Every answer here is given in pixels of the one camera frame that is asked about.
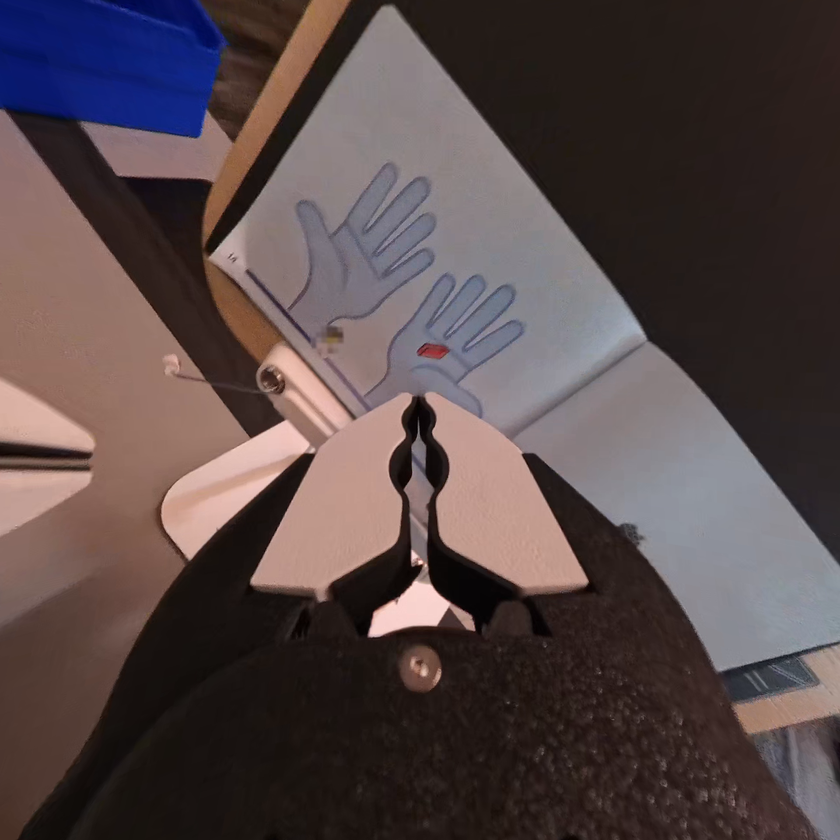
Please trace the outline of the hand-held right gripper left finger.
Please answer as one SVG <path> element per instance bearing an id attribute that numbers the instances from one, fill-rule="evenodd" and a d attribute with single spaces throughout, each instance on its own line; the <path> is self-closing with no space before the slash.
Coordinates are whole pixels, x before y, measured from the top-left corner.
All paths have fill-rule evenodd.
<path id="1" fill-rule="evenodd" d="M 311 457 L 250 579 L 259 592 L 318 601 L 391 600 L 387 583 L 412 571 L 408 501 L 417 400 L 401 393 L 329 437 Z"/>

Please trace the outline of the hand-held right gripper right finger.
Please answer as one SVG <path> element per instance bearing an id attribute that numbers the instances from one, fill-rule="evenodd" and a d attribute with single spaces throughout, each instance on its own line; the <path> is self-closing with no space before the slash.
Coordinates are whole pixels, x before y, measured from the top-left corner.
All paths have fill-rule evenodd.
<path id="1" fill-rule="evenodd" d="M 587 575 L 520 448 L 439 394 L 423 408 L 429 561 L 436 552 L 517 596 L 584 590 Z"/>

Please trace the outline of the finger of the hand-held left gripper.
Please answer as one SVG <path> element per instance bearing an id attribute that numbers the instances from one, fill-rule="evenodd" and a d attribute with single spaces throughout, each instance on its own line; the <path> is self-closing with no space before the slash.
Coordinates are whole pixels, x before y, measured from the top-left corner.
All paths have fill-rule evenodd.
<path id="1" fill-rule="evenodd" d="M 21 387 L 1 380 L 3 445 L 91 455 L 95 438 L 86 428 Z"/>
<path id="2" fill-rule="evenodd" d="M 3 459 L 1 464 L 1 535 L 84 490 L 91 482 L 86 460 Z"/>

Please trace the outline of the lego instruction booklet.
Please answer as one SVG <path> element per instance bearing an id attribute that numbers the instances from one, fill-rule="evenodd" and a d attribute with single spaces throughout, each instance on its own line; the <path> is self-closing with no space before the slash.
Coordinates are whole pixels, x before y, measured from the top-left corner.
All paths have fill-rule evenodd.
<path id="1" fill-rule="evenodd" d="M 720 670 L 838 643 L 839 570 L 394 6 L 211 250 L 353 407 L 432 391 L 560 472 Z"/>

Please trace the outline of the white book stand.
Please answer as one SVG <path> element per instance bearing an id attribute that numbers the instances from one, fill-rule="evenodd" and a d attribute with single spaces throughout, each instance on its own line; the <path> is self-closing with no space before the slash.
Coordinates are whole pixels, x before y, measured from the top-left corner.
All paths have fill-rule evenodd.
<path id="1" fill-rule="evenodd" d="M 204 245 L 352 5 L 349 1 L 308 4 L 236 141 L 228 146 L 203 211 Z M 216 310 L 248 358 L 263 362 L 276 344 L 284 343 L 281 332 L 209 258 L 203 261 Z M 162 522 L 185 557 L 191 559 L 225 522 L 278 477 L 282 467 L 291 464 L 293 455 L 302 454 L 302 442 L 303 436 L 282 422 L 176 481 L 164 497 Z M 746 732 L 755 734 L 838 716 L 838 645 L 805 654 L 803 659 L 819 685 L 738 704 L 736 712 Z"/>

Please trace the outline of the blue plastic bin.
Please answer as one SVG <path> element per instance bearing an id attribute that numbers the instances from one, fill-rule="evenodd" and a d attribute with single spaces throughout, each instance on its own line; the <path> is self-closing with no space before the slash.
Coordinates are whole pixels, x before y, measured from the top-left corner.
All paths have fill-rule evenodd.
<path id="1" fill-rule="evenodd" d="M 2 1 L 2 109 L 195 138 L 226 46 L 197 1 Z"/>

